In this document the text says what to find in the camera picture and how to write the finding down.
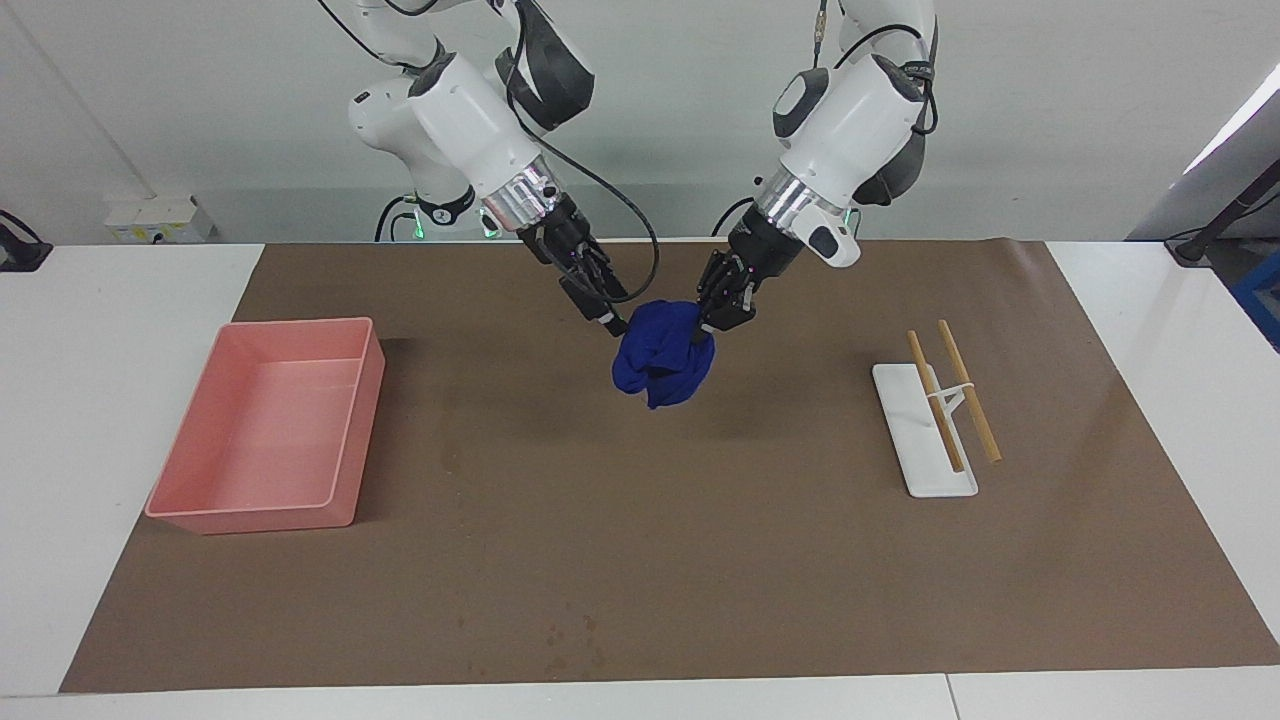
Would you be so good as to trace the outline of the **pink plastic bin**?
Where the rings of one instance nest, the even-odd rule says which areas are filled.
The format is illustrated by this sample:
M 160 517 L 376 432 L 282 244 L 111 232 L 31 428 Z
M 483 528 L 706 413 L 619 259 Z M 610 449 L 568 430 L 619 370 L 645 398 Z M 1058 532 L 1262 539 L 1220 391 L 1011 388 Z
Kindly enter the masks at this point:
M 145 516 L 201 536 L 348 527 L 385 368 L 367 316 L 223 325 Z

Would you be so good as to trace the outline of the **blue towel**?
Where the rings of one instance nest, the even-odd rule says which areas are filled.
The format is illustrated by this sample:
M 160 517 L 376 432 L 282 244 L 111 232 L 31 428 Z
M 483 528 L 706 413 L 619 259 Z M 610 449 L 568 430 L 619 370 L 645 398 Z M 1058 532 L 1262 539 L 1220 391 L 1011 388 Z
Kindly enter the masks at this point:
M 611 379 L 625 395 L 644 395 L 650 410 L 689 401 L 709 375 L 716 340 L 701 331 L 695 302 L 654 300 L 641 305 L 611 368 Z

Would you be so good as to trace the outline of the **wooden rack rod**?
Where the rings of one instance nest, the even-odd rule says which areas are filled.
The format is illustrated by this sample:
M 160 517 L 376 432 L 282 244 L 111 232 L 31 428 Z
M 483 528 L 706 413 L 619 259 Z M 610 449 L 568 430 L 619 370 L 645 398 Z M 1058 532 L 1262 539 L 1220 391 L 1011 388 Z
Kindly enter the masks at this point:
M 925 360 L 925 354 L 918 333 L 915 331 L 906 331 L 906 337 L 911 352 L 911 360 L 922 383 L 934 425 L 938 429 L 950 468 L 952 471 L 961 471 L 964 469 L 964 460 L 960 452 L 960 443 L 954 434 L 954 428 L 950 423 L 951 416 L 948 415 L 948 411 L 942 401 L 942 389 L 936 382 L 929 363 Z
M 968 405 L 969 409 L 972 423 L 975 427 L 975 432 L 979 437 L 986 457 L 991 464 L 1000 464 L 1004 460 L 1004 454 L 998 446 L 997 439 L 995 438 L 995 433 L 989 424 L 989 419 L 987 418 L 980 397 L 977 393 L 977 386 L 974 384 L 972 374 L 966 368 L 963 354 L 954 337 L 951 325 L 948 324 L 947 320 L 938 319 L 937 327 L 940 336 L 943 341 L 943 346 L 948 354 L 956 378 L 961 386 L 961 391 L 965 398 L 965 404 Z

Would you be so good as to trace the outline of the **white power socket box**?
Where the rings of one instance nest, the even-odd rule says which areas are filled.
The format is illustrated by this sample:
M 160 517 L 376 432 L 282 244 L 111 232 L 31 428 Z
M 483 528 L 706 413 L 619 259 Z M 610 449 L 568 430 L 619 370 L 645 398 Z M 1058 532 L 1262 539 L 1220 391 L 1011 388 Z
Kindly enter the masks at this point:
M 195 196 L 111 202 L 102 225 L 125 243 L 206 243 L 218 234 Z

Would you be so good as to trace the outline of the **black clamp mount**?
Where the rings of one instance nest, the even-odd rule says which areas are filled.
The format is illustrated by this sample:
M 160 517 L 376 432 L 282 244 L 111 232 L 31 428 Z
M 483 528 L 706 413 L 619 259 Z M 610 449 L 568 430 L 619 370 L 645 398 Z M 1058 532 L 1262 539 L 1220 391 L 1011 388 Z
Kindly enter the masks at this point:
M 54 246 L 13 213 L 0 209 L 0 273 L 31 273 L 41 268 Z

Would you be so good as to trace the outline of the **black stand pole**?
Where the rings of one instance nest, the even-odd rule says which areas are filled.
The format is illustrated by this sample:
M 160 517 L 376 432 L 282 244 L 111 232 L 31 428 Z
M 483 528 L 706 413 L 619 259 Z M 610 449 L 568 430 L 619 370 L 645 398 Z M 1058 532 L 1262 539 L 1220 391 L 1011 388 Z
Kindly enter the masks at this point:
M 1162 245 L 1179 266 L 1211 269 L 1213 264 L 1208 258 L 1210 245 L 1220 240 L 1231 225 L 1261 213 L 1279 199 L 1280 190 L 1266 197 L 1260 190 L 1247 190 L 1206 225 L 1175 233 L 1165 238 Z

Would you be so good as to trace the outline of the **blue box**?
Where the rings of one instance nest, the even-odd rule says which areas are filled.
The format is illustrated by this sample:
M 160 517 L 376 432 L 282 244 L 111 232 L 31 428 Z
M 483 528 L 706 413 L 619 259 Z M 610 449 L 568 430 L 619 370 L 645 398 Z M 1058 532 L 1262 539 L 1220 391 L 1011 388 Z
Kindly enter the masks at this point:
M 1260 333 L 1280 354 L 1280 250 L 1228 287 Z

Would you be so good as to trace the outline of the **grey leaning board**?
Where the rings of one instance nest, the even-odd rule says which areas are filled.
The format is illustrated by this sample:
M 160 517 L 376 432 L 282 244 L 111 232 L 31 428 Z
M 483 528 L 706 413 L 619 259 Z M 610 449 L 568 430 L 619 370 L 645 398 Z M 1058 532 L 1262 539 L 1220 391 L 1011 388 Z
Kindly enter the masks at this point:
M 1208 224 L 1276 160 L 1280 160 L 1280 63 L 1126 240 L 1161 241 L 1178 231 Z

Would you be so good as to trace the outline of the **brown table mat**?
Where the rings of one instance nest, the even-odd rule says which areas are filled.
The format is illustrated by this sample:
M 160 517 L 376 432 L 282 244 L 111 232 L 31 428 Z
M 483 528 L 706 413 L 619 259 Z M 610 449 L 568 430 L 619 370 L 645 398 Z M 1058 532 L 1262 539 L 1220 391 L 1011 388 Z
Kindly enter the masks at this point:
M 658 411 L 516 246 L 275 245 L 239 322 L 367 316 L 355 523 L 134 525 L 68 693 L 1280 664 L 1050 251 L 804 255 Z M 951 325 L 995 438 L 913 498 L 872 379 Z

